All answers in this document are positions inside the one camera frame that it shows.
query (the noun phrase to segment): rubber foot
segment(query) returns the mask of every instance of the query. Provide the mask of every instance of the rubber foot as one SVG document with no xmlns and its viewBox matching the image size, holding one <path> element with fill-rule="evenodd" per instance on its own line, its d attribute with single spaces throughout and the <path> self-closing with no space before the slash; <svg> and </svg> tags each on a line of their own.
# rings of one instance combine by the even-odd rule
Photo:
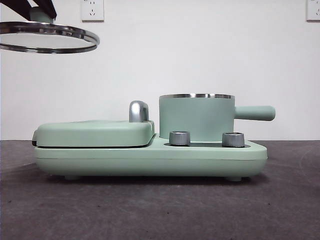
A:
<svg viewBox="0 0 320 240">
<path fill-rule="evenodd" d="M 65 180 L 68 180 L 68 181 L 74 181 L 74 180 L 79 180 L 81 178 L 81 176 L 64 176 L 64 179 Z"/>
<path fill-rule="evenodd" d="M 241 177 L 240 176 L 227 176 L 224 179 L 230 181 L 230 182 L 240 182 Z"/>
</svg>

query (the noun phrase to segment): electrical socket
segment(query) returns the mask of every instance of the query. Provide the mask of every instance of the electrical socket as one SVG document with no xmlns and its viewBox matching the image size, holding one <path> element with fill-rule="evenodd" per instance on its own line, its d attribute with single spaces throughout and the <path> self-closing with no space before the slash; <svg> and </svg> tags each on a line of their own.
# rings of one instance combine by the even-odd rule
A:
<svg viewBox="0 0 320 240">
<path fill-rule="evenodd" d="M 320 0 L 306 0 L 306 20 L 320 21 Z"/>
<path fill-rule="evenodd" d="M 82 22 L 103 22 L 104 0 L 82 0 Z"/>
</svg>

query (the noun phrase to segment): small pot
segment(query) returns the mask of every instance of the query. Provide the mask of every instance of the small pot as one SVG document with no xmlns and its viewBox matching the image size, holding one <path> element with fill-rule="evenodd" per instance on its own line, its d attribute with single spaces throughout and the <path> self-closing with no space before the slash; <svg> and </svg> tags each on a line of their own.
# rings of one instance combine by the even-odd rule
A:
<svg viewBox="0 0 320 240">
<path fill-rule="evenodd" d="M 160 137 L 172 131 L 190 132 L 191 141 L 221 141 L 222 134 L 234 131 L 234 119 L 271 121 L 272 106 L 235 106 L 235 97 L 226 94 L 188 93 L 159 97 Z"/>
</svg>

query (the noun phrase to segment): stainless steel rim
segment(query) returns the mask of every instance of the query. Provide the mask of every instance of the stainless steel rim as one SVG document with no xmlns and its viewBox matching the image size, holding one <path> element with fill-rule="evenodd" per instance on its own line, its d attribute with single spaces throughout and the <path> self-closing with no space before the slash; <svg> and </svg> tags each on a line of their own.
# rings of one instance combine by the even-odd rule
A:
<svg viewBox="0 0 320 240">
<path fill-rule="evenodd" d="M 159 99 L 177 99 L 177 98 L 211 98 L 211 99 L 235 99 L 233 95 L 214 94 L 214 93 L 184 93 L 184 94 L 169 94 L 162 95 Z"/>
<path fill-rule="evenodd" d="M 99 37 L 93 32 L 81 28 L 51 24 L 37 21 L 7 21 L 0 22 L 0 35 L 2 34 L 42 34 L 42 35 L 59 35 L 76 39 L 83 39 L 92 45 L 75 48 L 43 48 L 27 47 L 0 43 L 0 49 L 40 54 L 74 54 L 92 51 L 100 43 Z"/>
<path fill-rule="evenodd" d="M 226 135 L 243 135 L 243 133 L 242 132 L 225 132 L 224 134 L 226 134 Z"/>
</svg>

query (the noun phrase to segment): chrome handle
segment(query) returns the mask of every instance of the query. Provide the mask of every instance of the chrome handle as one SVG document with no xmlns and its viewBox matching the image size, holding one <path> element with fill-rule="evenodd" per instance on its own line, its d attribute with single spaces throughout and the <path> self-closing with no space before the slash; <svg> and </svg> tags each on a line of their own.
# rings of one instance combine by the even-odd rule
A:
<svg viewBox="0 0 320 240">
<path fill-rule="evenodd" d="M 129 107 L 129 122 L 141 123 L 149 120 L 148 104 L 144 101 L 132 101 Z"/>
<path fill-rule="evenodd" d="M 37 146 L 37 130 L 34 131 L 33 136 L 32 136 L 32 145 Z"/>
</svg>

